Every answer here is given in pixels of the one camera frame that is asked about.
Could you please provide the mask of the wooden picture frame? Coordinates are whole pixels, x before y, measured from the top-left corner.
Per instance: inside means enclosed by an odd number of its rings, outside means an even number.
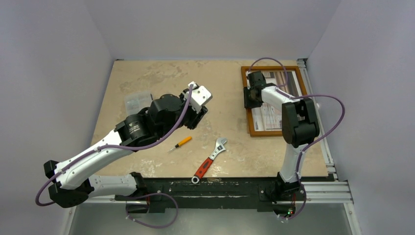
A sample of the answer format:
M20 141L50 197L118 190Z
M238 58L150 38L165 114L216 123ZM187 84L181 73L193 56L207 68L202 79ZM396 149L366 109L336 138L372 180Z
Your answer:
M248 133L251 137L282 136L282 105L297 102L296 97L307 91L298 66L249 66L241 67L243 89L249 87L249 73L261 71L267 83L262 90L262 106L246 109Z

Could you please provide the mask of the yellow handled screwdriver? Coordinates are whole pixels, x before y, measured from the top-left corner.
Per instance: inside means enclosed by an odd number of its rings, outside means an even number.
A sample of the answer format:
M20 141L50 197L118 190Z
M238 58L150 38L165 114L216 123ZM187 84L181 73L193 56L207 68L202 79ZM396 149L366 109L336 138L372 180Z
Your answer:
M181 140L180 142L178 142L173 148L171 148L170 150L168 150L168 153L174 151L177 148L180 148L181 146L183 146L184 144L188 143L191 140L192 140L192 136L188 136L188 137L184 138L183 140Z

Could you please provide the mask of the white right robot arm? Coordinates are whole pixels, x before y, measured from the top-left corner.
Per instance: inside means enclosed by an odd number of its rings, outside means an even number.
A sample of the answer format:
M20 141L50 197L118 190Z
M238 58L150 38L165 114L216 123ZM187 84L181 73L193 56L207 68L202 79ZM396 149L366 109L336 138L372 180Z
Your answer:
M320 134L315 105L310 98L296 98L277 85L267 83L260 71L248 73L247 79L245 109L259 108L266 103L281 112L282 136L287 147L274 192L278 198L287 199L300 189L302 155L307 145Z

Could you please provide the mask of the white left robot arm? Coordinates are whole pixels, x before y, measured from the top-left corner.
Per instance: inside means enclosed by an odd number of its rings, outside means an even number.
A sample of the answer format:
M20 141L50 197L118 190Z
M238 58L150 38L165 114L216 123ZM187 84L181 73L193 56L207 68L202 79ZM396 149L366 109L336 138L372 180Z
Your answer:
M63 162L44 164L52 204L71 208L89 198L120 195L140 200L146 194L142 176L100 176L99 170L135 152L152 148L166 140L176 129L195 129L208 112L212 94L204 86L190 83L179 96L164 94L118 123L102 140Z

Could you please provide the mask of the clear plastic screw box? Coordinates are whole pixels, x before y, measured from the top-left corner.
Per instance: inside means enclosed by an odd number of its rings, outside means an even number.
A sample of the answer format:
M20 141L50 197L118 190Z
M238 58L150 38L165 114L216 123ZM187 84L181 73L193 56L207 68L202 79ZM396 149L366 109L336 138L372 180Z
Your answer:
M138 113L145 107L149 107L153 101L149 91L136 92L125 96L124 103L127 115Z

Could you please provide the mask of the red handled adjustable wrench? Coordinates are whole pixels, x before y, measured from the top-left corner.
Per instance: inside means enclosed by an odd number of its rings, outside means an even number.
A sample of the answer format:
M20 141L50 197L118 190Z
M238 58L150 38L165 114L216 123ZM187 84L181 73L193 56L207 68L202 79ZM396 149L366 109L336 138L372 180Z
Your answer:
M200 180L204 177L209 167L212 165L215 158L222 152L226 151L225 144L227 143L227 138L218 138L215 142L215 149L210 154L208 158L200 165L193 177L191 178L191 183L198 184Z

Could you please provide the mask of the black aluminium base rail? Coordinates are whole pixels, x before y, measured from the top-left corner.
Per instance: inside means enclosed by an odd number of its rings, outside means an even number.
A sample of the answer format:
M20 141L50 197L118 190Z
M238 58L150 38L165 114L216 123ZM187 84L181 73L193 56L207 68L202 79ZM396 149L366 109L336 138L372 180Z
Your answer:
M294 185L286 190L276 177L204 178L193 184L189 178L139 178L138 189L129 196L116 195L127 202L127 210L138 212L140 201L149 213L167 208L250 209L292 216L305 201L305 188Z

